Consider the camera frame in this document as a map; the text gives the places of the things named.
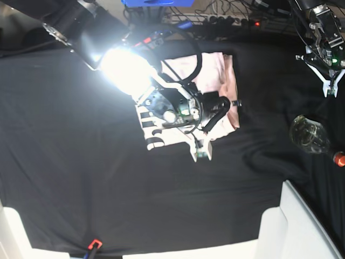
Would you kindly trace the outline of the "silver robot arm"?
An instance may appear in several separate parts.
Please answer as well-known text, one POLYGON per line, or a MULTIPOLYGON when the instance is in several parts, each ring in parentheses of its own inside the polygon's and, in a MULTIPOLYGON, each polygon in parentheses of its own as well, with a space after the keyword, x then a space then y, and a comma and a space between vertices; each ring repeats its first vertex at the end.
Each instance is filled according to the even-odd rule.
POLYGON ((306 53, 301 59, 327 79, 344 70, 341 19, 326 1, 289 1, 291 17, 306 53))

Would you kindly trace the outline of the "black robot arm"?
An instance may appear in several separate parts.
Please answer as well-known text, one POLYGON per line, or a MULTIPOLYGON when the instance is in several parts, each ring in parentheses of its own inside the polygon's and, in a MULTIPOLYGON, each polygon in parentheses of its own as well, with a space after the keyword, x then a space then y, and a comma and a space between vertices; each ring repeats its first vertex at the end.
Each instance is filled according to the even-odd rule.
MULTIPOLYGON (((202 93, 218 91, 220 96, 229 99, 236 98, 236 77, 233 69, 232 56, 221 52, 203 53, 203 68, 192 82, 202 93)), ((158 62, 158 68, 172 77, 172 80, 179 80, 191 72, 196 66, 195 55, 176 59, 168 59, 164 64, 158 62)), ((148 88, 152 76, 158 75, 143 57, 135 54, 134 51, 125 48, 112 48, 102 58, 100 70, 107 79, 115 86, 132 98, 138 97, 140 93, 148 88)), ((237 108, 232 107, 210 131, 213 139, 227 136, 239 128, 239 115, 237 108)))

